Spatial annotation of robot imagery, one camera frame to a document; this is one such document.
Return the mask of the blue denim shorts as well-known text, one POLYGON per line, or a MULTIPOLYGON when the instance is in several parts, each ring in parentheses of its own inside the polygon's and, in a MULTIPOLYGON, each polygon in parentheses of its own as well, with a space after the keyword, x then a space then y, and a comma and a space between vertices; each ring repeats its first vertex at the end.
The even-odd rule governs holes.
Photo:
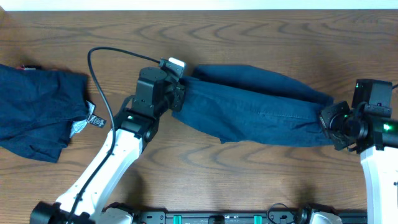
POLYGON ((172 116, 222 143, 331 144, 318 114, 333 98, 296 79, 250 65, 198 65, 181 82, 185 102, 172 116))

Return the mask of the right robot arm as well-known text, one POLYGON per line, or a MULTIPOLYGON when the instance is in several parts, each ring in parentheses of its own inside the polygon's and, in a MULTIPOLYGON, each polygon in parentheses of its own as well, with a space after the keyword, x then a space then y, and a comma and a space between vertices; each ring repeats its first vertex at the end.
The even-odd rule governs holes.
POLYGON ((368 223, 397 223, 397 121, 391 82, 358 79, 351 104, 321 110, 320 124, 337 151, 360 156, 366 182, 368 223))

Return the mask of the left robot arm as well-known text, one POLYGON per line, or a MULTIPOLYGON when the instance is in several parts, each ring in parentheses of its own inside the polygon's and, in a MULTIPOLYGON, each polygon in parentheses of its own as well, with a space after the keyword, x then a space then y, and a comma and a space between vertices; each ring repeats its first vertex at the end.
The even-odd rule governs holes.
POLYGON ((178 65, 141 69, 136 93, 124 100, 99 153, 55 203, 36 205, 30 223, 132 223, 133 212, 107 207, 106 202, 127 168, 156 135, 160 117, 167 110, 181 110, 183 71, 178 65))

